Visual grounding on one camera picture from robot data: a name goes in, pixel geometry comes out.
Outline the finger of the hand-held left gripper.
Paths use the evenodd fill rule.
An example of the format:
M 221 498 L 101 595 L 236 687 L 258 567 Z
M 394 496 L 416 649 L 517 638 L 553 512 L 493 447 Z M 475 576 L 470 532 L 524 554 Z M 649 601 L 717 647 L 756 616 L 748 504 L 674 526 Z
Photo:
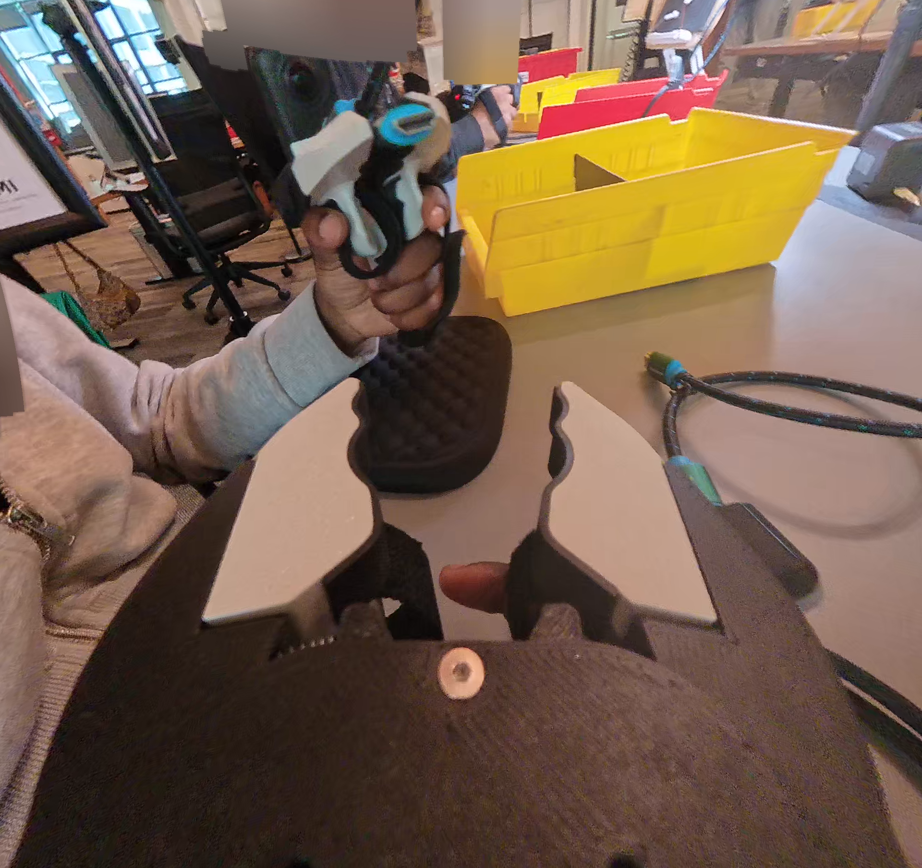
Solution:
M 414 101 L 426 106 L 433 114 L 428 137 L 414 151 L 419 171 L 433 171 L 448 153 L 452 139 L 452 123 L 444 103 L 431 95 L 415 92 Z
M 366 118 L 340 113 L 315 136 L 291 145 L 293 178 L 305 196 L 352 195 L 373 144 Z

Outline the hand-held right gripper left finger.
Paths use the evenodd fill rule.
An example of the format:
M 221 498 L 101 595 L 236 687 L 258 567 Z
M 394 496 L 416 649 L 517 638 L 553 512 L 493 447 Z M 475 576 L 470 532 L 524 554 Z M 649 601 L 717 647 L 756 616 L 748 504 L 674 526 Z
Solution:
M 292 627 L 336 625 L 328 585 L 382 528 L 360 467 L 363 396 L 357 378 L 345 379 L 256 454 L 203 624 L 281 615 Z

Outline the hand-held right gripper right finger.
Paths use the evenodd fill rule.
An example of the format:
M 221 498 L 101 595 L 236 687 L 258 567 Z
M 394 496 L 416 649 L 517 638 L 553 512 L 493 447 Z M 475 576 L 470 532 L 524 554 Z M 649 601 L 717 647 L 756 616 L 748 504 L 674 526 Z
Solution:
M 554 391 L 559 469 L 538 530 L 575 570 L 570 604 L 594 627 L 646 620 L 715 627 L 718 615 L 665 464 L 625 420 L 571 381 Z

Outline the grey usb hub with cable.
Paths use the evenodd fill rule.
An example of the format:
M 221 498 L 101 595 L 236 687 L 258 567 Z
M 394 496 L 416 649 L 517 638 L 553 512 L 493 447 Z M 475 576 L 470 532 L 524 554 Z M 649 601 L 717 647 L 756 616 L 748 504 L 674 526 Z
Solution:
M 719 507 L 719 512 L 801 610 L 819 601 L 822 590 L 816 566 L 755 506 L 726 504 Z M 859 719 L 920 770 L 920 707 L 846 657 L 830 649 L 826 654 Z

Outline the yellow plastic bin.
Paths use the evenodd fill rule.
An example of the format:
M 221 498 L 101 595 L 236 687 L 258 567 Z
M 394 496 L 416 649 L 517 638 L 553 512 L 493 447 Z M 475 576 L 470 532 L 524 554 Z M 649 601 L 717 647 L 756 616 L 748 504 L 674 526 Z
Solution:
M 881 0 L 840 0 L 822 6 L 802 9 L 790 32 L 795 40 L 805 40 L 828 34 L 858 32 L 869 24 Z
M 696 108 L 465 156 L 467 264 L 514 318 L 772 263 L 854 135 Z
M 513 120 L 512 131 L 518 134 L 536 134 L 546 108 L 572 104 L 579 90 L 616 85 L 620 77 L 621 68 L 613 67 L 574 72 L 567 76 L 525 83 L 522 86 L 520 105 Z

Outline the person's left forearm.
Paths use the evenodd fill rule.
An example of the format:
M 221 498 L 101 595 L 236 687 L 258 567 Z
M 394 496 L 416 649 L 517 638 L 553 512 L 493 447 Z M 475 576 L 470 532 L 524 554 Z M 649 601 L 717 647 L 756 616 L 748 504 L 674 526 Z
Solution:
M 2 279 L 17 356 L 161 482 L 206 482 L 250 459 L 284 424 L 378 351 L 345 353 L 311 284 L 244 339 L 188 367 L 139 365 L 92 342 L 39 295 Z

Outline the person's left hand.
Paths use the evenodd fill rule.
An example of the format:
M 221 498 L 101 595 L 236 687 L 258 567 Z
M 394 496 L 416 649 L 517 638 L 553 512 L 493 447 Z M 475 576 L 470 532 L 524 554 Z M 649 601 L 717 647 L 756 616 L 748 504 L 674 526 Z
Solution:
M 302 229 L 314 253 L 315 305 L 347 355 L 375 338 L 427 330 L 439 317 L 447 292 L 443 230 L 451 219 L 440 185 L 423 188 L 421 215 L 423 233 L 407 244 L 396 264 L 383 276 L 363 280 L 340 262 L 350 237 L 346 217 L 330 208 L 307 209 Z

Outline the black foam wrist pad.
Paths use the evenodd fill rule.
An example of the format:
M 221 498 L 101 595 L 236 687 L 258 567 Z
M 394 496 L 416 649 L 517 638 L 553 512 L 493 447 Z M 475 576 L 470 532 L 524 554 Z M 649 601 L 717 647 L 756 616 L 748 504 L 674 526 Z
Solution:
M 472 482 L 501 440 L 513 350 L 485 317 L 450 317 L 421 347 L 398 338 L 353 376 L 366 401 L 366 473 L 380 493 L 432 495 Z

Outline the black floor stand pole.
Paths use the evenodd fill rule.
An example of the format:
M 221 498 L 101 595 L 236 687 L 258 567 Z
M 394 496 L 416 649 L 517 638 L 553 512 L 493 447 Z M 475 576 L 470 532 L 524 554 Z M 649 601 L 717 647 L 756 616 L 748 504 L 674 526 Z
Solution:
M 144 93 L 133 83 L 114 54 L 86 0 L 57 0 L 42 9 L 45 24 L 62 42 L 83 72 L 98 100 L 118 127 L 155 198 L 166 209 L 180 239 L 198 262 L 229 315 L 228 340 L 246 337 L 254 322 L 232 293 L 227 280 L 206 252 L 198 235 L 155 167 L 171 156 L 171 147 Z

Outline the brown leather bag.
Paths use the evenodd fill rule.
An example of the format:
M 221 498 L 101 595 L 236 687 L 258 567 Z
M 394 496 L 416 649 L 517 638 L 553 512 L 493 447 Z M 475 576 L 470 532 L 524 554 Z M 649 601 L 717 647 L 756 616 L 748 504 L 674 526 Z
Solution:
M 63 247 L 95 271 L 98 280 L 95 291 L 87 291 L 79 283 Z M 140 309 L 140 297 L 130 285 L 71 242 L 53 244 L 52 249 L 68 277 L 76 302 L 95 331 L 105 334 L 117 330 Z

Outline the black framed paper sign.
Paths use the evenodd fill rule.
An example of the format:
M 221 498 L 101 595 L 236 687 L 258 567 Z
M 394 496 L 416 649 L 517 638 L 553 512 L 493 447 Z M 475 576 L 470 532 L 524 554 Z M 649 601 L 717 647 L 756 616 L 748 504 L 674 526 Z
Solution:
M 107 226 L 66 160 L 1 78 L 2 258 Z

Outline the green bag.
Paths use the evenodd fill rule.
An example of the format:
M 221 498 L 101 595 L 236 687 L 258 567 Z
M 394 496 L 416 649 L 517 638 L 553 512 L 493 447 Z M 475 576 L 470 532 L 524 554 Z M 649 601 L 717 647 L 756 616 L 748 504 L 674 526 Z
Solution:
M 64 317 L 68 318 L 89 340 L 103 348 L 108 350 L 111 349 L 108 339 L 93 326 L 86 311 L 72 294 L 64 291 L 55 291 L 51 293 L 41 293 L 40 298 Z

